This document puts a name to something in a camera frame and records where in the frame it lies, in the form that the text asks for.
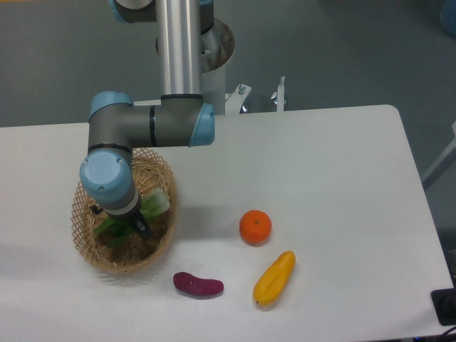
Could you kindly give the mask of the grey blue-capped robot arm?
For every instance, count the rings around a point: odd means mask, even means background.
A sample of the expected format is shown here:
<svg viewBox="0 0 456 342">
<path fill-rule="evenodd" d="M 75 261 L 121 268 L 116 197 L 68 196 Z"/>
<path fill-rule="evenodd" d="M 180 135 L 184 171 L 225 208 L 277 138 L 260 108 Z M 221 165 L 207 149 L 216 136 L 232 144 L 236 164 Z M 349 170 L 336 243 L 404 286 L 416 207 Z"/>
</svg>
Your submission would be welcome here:
<svg viewBox="0 0 456 342">
<path fill-rule="evenodd" d="M 135 105 L 125 93 L 93 97 L 88 155 L 80 167 L 83 189 L 111 218 L 127 222 L 142 238 L 152 230 L 140 211 L 133 181 L 133 149 L 211 145 L 214 107 L 202 92 L 201 36 L 214 26 L 212 1 L 110 1 L 115 17 L 127 23 L 158 25 L 162 71 L 159 105 Z"/>
</svg>

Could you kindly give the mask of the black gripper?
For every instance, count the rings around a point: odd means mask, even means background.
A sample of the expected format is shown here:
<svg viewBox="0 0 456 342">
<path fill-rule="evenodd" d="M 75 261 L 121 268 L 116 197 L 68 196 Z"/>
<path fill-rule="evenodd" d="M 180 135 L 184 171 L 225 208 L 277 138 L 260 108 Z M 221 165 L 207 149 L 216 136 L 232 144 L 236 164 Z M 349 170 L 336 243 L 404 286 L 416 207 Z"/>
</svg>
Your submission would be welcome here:
<svg viewBox="0 0 456 342">
<path fill-rule="evenodd" d="M 103 208 L 92 205 L 90 211 L 93 214 L 100 214 L 103 212 Z M 147 223 L 145 218 L 142 216 L 140 210 L 133 210 L 122 214 L 115 214 L 113 212 L 106 212 L 108 217 L 114 221 L 114 223 L 126 223 L 132 224 L 135 232 L 140 236 L 141 239 L 150 239 L 152 237 L 152 229 Z"/>
</svg>

